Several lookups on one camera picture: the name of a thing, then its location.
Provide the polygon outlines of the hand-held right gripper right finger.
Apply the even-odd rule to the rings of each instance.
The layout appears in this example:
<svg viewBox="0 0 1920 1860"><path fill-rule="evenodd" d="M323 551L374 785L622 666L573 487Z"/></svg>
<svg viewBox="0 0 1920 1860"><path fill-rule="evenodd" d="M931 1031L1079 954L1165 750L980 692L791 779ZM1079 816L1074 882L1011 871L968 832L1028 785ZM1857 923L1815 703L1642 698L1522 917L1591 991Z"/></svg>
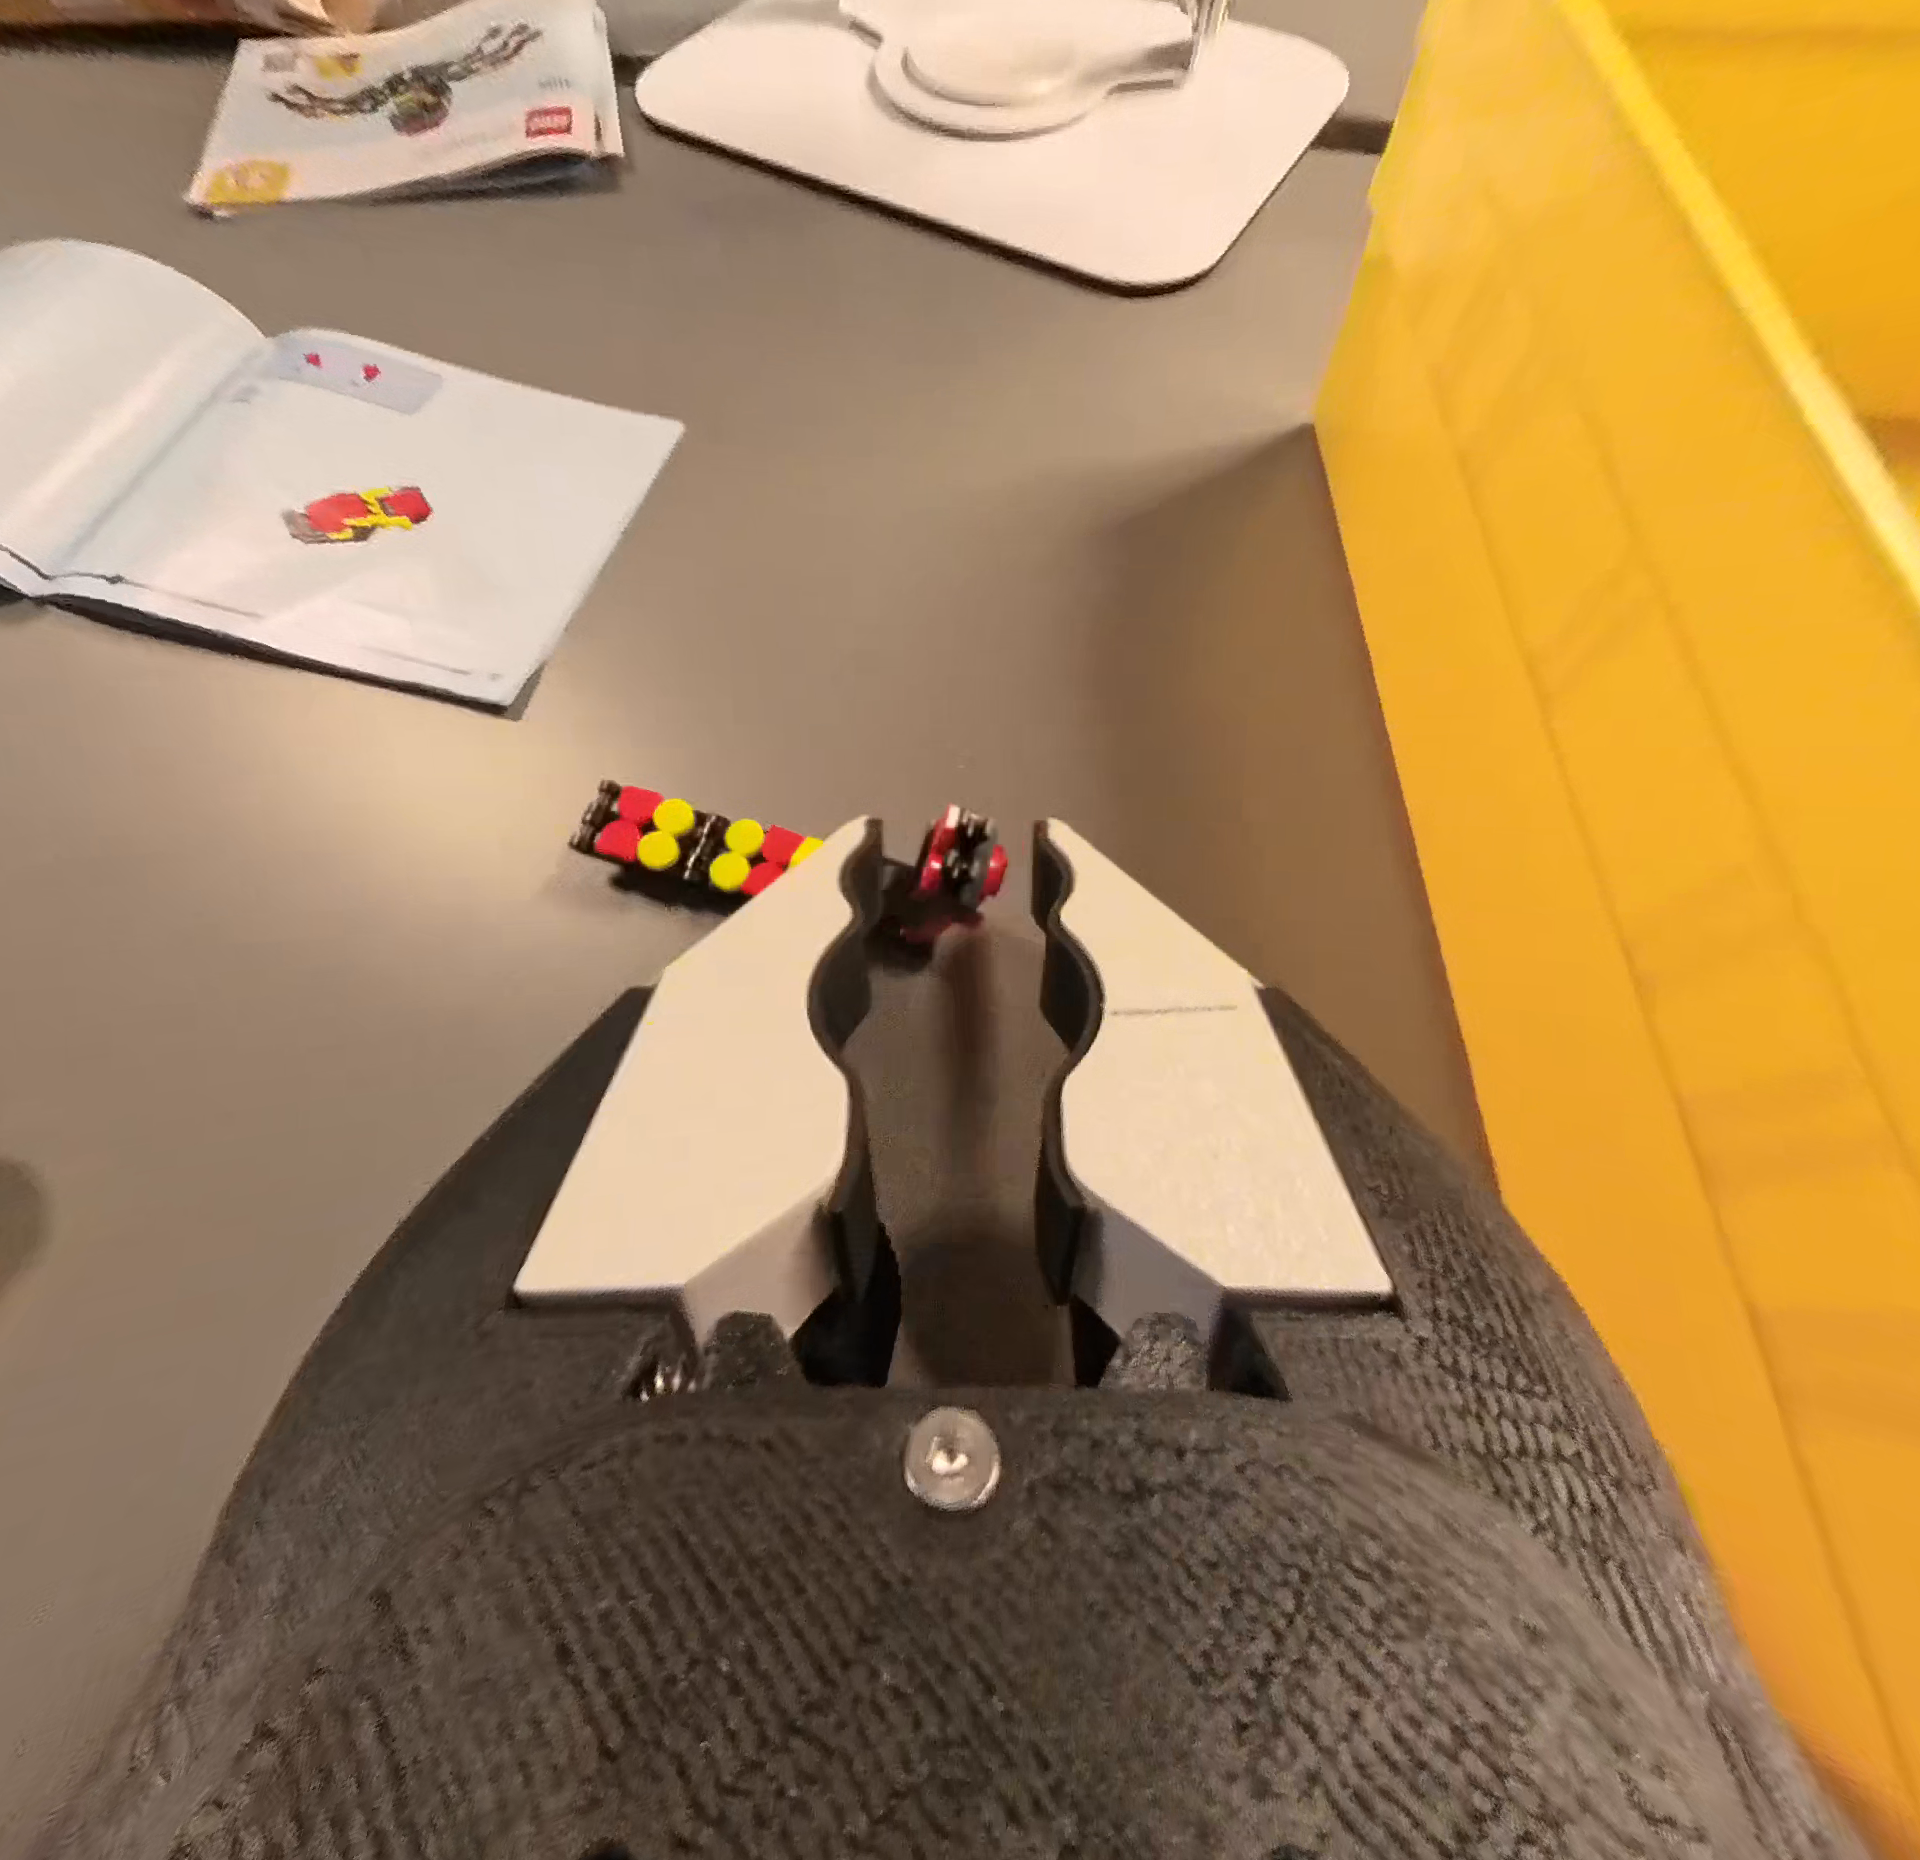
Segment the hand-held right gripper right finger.
<svg viewBox="0 0 1920 1860"><path fill-rule="evenodd" d="M1115 1340L1231 1317L1389 1315L1394 1280L1271 991L1062 819L1035 829L1040 1004L1064 1046L1035 1196L1051 1298Z"/></svg>

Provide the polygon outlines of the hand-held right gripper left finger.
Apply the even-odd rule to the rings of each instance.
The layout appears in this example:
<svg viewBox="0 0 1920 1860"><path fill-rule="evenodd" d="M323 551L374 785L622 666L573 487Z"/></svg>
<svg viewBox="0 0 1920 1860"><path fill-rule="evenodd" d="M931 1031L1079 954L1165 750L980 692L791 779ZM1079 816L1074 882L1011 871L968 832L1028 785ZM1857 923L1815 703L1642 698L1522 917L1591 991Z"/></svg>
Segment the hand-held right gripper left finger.
<svg viewBox="0 0 1920 1860"><path fill-rule="evenodd" d="M889 1360L901 1262L849 1043L884 832L854 816L668 962L514 1280L517 1305L660 1307L692 1342L773 1321L805 1360Z"/></svg>

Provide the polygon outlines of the long red yellow lego assembly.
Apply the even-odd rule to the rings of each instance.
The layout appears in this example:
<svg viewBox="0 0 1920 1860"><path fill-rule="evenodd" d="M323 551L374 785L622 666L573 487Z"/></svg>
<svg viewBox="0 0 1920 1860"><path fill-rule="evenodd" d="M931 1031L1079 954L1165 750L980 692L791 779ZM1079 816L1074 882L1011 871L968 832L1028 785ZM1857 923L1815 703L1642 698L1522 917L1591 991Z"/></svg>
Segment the long red yellow lego assembly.
<svg viewBox="0 0 1920 1860"><path fill-rule="evenodd" d="M823 838L755 816L727 816L634 782L599 785L569 848L660 904L735 913L823 848Z"/></svg>

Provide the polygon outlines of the small red black lego piece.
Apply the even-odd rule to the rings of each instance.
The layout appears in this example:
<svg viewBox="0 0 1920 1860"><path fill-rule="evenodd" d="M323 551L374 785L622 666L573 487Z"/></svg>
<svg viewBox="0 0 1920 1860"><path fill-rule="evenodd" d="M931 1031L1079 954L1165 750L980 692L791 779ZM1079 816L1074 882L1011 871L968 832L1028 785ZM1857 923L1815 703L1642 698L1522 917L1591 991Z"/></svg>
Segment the small red black lego piece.
<svg viewBox="0 0 1920 1860"><path fill-rule="evenodd" d="M934 946L953 930L973 930L1002 888L1007 867L996 823L950 802L928 826L919 858L894 875L893 932L904 944Z"/></svg>

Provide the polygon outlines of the lego instruction booklet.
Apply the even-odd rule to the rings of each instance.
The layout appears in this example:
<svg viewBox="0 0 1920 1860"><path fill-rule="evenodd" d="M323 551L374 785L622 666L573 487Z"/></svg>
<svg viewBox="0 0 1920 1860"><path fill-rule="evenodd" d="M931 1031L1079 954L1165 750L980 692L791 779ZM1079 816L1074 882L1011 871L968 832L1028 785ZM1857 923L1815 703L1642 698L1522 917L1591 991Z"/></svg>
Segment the lego instruction booklet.
<svg viewBox="0 0 1920 1860"><path fill-rule="evenodd" d="M269 336L121 247L4 247L8 599L507 711L682 436L364 336Z"/></svg>
<svg viewBox="0 0 1920 1860"><path fill-rule="evenodd" d="M466 0L236 48L185 201L232 216L513 193L622 154L600 0Z"/></svg>

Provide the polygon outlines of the closed lego instruction booklet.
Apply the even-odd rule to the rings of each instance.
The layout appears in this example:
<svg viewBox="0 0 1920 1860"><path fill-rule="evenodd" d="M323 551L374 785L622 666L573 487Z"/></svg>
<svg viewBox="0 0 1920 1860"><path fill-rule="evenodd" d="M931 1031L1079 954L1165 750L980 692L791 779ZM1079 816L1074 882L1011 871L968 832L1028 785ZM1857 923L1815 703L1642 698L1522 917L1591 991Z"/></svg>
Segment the closed lego instruction booklet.
<svg viewBox="0 0 1920 1860"><path fill-rule="evenodd" d="M185 201L232 216L513 193L622 154L600 0L466 0L236 48Z"/></svg>

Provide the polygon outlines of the yellow plastic bin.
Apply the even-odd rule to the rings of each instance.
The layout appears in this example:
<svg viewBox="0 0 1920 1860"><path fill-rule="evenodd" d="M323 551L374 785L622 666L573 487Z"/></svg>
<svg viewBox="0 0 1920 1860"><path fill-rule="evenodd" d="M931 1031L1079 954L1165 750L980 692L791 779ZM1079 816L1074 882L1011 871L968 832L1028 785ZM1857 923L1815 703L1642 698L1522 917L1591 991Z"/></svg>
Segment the yellow plastic bin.
<svg viewBox="0 0 1920 1860"><path fill-rule="evenodd" d="M1315 431L1500 1194L1916 1856L1919 0L1428 0Z"/></svg>

